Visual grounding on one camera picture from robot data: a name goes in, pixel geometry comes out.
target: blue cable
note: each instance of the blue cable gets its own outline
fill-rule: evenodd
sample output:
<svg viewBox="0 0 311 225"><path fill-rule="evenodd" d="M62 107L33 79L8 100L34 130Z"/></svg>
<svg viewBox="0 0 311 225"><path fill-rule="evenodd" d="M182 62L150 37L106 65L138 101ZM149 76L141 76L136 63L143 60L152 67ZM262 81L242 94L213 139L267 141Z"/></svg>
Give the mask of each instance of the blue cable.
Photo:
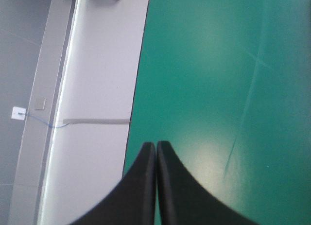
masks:
<svg viewBox="0 0 311 225"><path fill-rule="evenodd" d="M69 125L69 123L67 123L67 124L63 124L63 125L60 125L60 126L53 126L52 124L47 123L43 119L41 119L39 117L35 117L35 116L33 116L33 115L29 114L29 113L26 114L26 113L19 112L18 114L19 115L25 115L26 117L32 117L32 118L36 119L37 121L40 121L41 123L45 124L46 126L48 126L51 129L59 129L59 128L63 128L65 126Z"/></svg>

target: white electrical box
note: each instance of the white electrical box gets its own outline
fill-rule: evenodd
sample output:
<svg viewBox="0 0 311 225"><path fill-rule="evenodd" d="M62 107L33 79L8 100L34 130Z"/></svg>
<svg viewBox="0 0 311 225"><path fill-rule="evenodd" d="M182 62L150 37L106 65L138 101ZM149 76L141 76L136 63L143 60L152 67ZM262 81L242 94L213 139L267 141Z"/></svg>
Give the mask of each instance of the white electrical box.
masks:
<svg viewBox="0 0 311 225"><path fill-rule="evenodd" d="M25 120L26 108L24 107L13 107L11 119L14 120Z"/></svg>

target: white object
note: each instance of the white object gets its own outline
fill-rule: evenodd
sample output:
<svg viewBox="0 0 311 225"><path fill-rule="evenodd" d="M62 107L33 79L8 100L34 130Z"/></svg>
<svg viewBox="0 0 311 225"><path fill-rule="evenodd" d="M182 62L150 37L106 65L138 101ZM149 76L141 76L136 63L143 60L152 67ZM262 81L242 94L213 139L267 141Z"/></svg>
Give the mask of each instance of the white object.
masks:
<svg viewBox="0 0 311 225"><path fill-rule="evenodd" d="M13 107L11 119L23 121L23 120L25 120L25 114L26 114L26 108L24 108L24 107Z"/></svg>

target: gray strip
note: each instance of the gray strip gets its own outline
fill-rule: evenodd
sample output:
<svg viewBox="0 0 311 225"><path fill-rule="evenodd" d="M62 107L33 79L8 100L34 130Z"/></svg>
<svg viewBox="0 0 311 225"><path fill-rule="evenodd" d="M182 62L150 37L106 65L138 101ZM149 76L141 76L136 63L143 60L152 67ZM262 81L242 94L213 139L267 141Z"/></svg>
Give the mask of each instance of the gray strip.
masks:
<svg viewBox="0 0 311 225"><path fill-rule="evenodd" d="M64 124L129 124L129 119L64 119Z"/></svg>

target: green table surface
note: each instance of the green table surface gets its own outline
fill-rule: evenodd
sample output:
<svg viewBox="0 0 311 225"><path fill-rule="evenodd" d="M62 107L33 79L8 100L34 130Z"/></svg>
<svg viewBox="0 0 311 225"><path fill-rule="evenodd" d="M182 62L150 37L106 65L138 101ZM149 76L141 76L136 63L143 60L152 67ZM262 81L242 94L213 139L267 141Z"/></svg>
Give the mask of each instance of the green table surface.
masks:
<svg viewBox="0 0 311 225"><path fill-rule="evenodd" d="M244 216L310 225L311 0L150 0L125 172L159 140Z"/></svg>

